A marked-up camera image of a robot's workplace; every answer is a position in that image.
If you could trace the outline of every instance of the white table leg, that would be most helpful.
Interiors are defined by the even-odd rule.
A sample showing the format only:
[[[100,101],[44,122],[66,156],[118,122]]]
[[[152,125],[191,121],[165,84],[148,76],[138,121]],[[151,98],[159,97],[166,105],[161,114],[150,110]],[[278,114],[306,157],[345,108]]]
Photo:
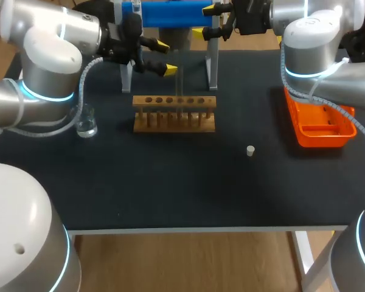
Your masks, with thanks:
[[[297,261],[302,275],[302,291],[315,292],[329,276],[329,256],[331,248],[341,232],[335,232],[316,261],[313,260],[307,232],[292,232]]]

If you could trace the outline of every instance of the orange tray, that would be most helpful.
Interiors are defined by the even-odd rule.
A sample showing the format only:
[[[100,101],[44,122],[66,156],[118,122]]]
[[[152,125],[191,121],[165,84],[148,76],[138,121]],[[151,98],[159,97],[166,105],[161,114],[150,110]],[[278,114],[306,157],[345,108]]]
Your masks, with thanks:
[[[284,88],[292,124],[299,144],[309,148],[338,148],[354,138],[357,130],[353,123],[335,109],[324,105],[295,102]],[[341,106],[354,116],[355,110]]]

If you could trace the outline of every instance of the black table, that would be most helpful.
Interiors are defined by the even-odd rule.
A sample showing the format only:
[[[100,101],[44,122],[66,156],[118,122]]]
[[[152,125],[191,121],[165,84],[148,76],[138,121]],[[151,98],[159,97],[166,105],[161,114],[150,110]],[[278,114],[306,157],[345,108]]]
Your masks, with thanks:
[[[208,92],[204,53],[184,59],[184,94],[217,96],[216,133],[134,134],[132,95],[120,93],[119,67],[106,63],[86,81],[96,137],[5,132],[0,162],[39,180],[72,231],[348,225],[365,208],[363,135],[343,149],[300,147],[279,51],[224,51],[219,60],[218,91]],[[7,76],[19,72],[16,57]],[[174,78],[134,74],[132,94],[174,94],[174,86]],[[365,126],[365,111],[356,117]],[[256,149],[251,158],[248,145]]]

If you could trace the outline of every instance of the cable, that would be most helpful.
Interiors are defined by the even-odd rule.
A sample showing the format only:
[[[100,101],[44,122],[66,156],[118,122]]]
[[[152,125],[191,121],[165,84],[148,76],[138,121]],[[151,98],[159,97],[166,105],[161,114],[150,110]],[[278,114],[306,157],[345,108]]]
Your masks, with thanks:
[[[293,98],[293,96],[296,96],[300,99],[307,99],[307,100],[312,98],[312,100],[314,102],[318,102],[319,104],[327,105],[327,106],[333,108],[334,110],[339,111],[339,113],[341,113],[344,117],[349,119],[351,121],[351,123],[353,123],[354,126],[356,126],[357,129],[359,129],[365,135],[365,127],[362,126],[359,121],[357,121],[351,114],[349,114],[345,109],[341,108],[339,105],[337,105],[329,100],[323,99],[321,97],[317,97],[317,96],[313,96],[313,95],[311,95],[311,97],[310,97],[308,94],[304,94],[304,93],[294,90],[288,84],[287,79],[286,79],[286,72],[285,72],[284,42],[281,43],[281,79],[282,79],[282,83],[283,83],[284,87],[291,93],[292,98]]]
[[[81,116],[81,113],[83,111],[83,104],[84,104],[84,85],[85,85],[85,78],[86,75],[88,74],[89,70],[96,64],[101,63],[103,61],[103,58],[96,58],[95,60],[93,60],[92,62],[90,62],[84,69],[83,73],[81,74],[81,78],[80,78],[80,86],[79,86],[79,90],[78,90],[78,105],[77,105],[77,113],[74,116],[74,118],[65,126],[63,126],[60,129],[57,129],[55,131],[52,132],[48,132],[48,133],[33,133],[33,132],[28,132],[28,131],[24,131],[24,130],[20,130],[17,128],[8,128],[6,130],[14,132],[16,134],[20,134],[23,136],[27,136],[27,137],[32,137],[32,138],[43,138],[43,137],[51,137],[51,136],[55,136],[58,134],[61,134],[63,132],[65,132],[66,130],[70,129],[77,121],[78,118]]]

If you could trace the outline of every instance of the test tube rack hole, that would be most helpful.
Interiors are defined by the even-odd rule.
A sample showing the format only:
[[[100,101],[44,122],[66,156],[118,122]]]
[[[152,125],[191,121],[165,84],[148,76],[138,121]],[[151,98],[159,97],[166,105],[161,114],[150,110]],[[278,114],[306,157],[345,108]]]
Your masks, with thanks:
[[[215,96],[133,96],[134,132],[215,132]]]

